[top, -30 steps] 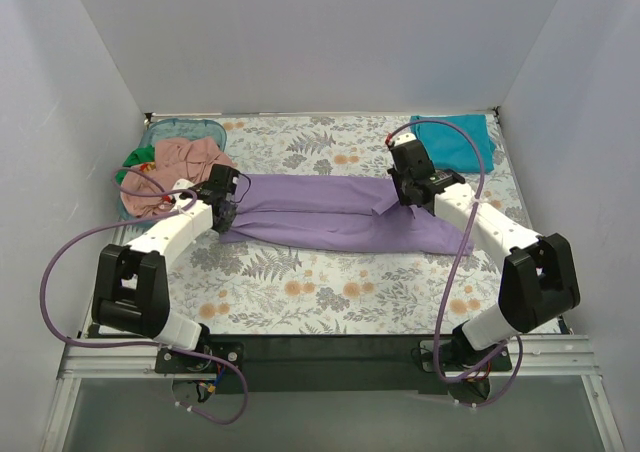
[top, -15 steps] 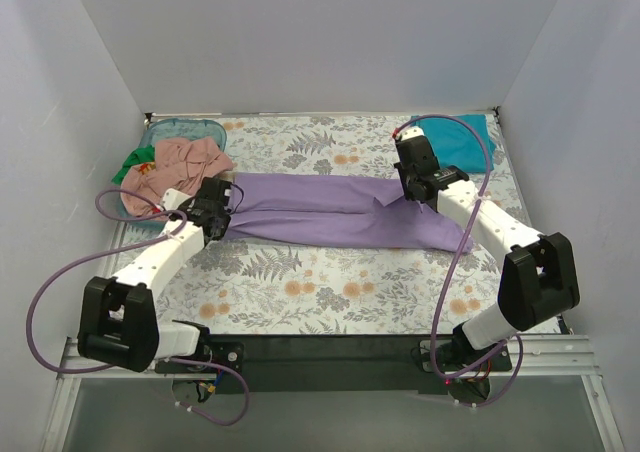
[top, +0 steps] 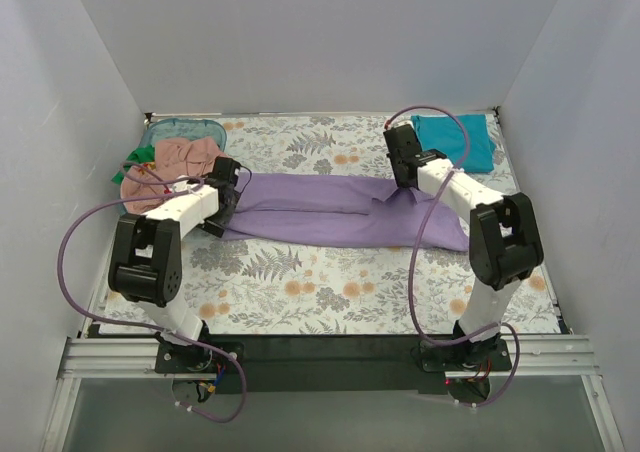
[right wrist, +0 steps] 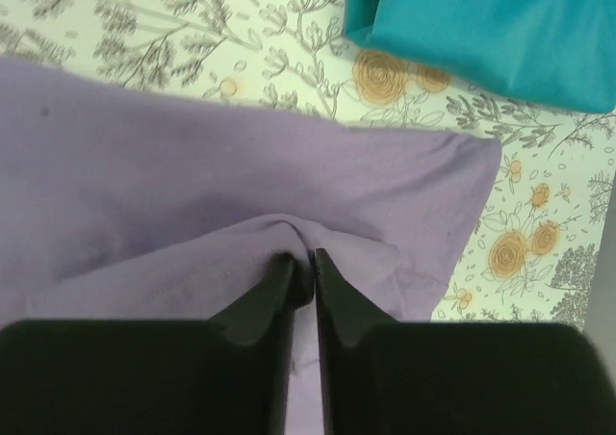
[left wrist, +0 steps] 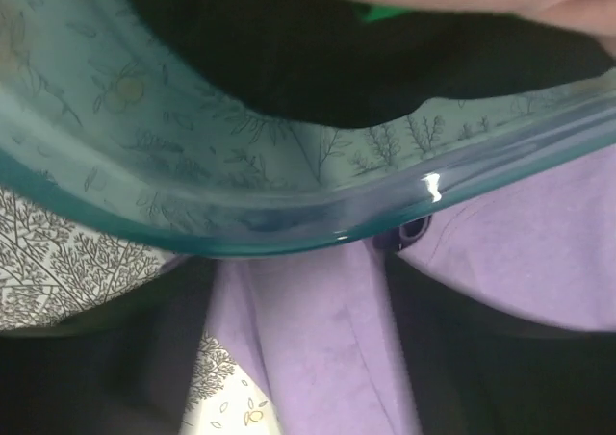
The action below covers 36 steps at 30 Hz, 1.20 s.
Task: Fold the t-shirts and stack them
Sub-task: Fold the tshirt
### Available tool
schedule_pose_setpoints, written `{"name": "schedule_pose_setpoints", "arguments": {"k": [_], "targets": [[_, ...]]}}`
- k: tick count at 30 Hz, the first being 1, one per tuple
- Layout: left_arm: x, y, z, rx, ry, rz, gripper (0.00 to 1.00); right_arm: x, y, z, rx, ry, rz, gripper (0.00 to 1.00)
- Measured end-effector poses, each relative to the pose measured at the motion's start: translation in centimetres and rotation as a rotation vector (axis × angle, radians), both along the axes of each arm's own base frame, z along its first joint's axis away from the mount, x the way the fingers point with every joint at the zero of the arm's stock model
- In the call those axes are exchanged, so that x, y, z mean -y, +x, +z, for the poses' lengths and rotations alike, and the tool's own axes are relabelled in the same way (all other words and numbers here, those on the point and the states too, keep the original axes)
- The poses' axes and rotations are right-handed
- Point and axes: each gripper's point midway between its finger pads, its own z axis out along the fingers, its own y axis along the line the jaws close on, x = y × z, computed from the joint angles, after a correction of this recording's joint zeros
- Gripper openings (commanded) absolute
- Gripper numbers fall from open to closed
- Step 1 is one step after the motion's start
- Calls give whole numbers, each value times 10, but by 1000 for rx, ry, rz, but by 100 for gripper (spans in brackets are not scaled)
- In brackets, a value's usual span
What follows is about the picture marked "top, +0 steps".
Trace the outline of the purple t shirt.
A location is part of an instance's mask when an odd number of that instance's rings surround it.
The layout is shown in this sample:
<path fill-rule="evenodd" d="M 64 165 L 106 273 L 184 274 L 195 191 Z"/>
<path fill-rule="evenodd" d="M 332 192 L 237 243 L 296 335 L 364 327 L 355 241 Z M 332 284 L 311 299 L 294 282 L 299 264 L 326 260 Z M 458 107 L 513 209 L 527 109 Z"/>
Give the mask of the purple t shirt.
<path fill-rule="evenodd" d="M 364 176 L 256 174 L 224 240 L 267 239 L 337 248 L 411 247 L 426 213 L 420 246 L 468 250 L 457 214 L 432 196 Z"/>

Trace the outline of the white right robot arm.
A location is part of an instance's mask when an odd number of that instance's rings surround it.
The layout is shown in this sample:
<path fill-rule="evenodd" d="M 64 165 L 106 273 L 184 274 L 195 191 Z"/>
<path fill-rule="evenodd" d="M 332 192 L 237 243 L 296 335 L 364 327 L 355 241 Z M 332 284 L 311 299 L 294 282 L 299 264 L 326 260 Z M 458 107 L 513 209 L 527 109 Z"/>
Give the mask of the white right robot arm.
<path fill-rule="evenodd" d="M 469 227 L 475 280 L 466 310 L 451 339 L 420 336 L 434 347 L 452 347 L 460 367 L 475 369 L 488 358 L 486 341 L 499 334 L 513 294 L 544 258 L 531 200 L 522 192 L 505 195 L 491 189 L 443 153 L 424 151 L 409 123 L 388 126 L 384 139 L 396 184 L 431 195 L 434 206 L 446 205 Z"/>

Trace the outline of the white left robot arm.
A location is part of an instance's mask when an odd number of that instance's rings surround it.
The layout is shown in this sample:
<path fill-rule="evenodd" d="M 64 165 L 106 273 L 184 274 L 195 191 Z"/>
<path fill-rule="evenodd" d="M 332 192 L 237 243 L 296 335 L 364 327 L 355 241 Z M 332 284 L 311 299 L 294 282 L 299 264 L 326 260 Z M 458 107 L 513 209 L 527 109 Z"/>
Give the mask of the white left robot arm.
<path fill-rule="evenodd" d="M 110 289 L 143 309 L 166 340 L 179 344 L 178 359 L 193 372 L 211 364 L 213 349 L 200 339 L 204 322 L 181 292 L 181 244 L 196 228 L 224 235 L 241 197 L 236 189 L 240 169 L 239 162 L 222 157 L 202 177 L 158 180 L 169 191 L 160 205 L 126 213 L 116 227 Z"/>

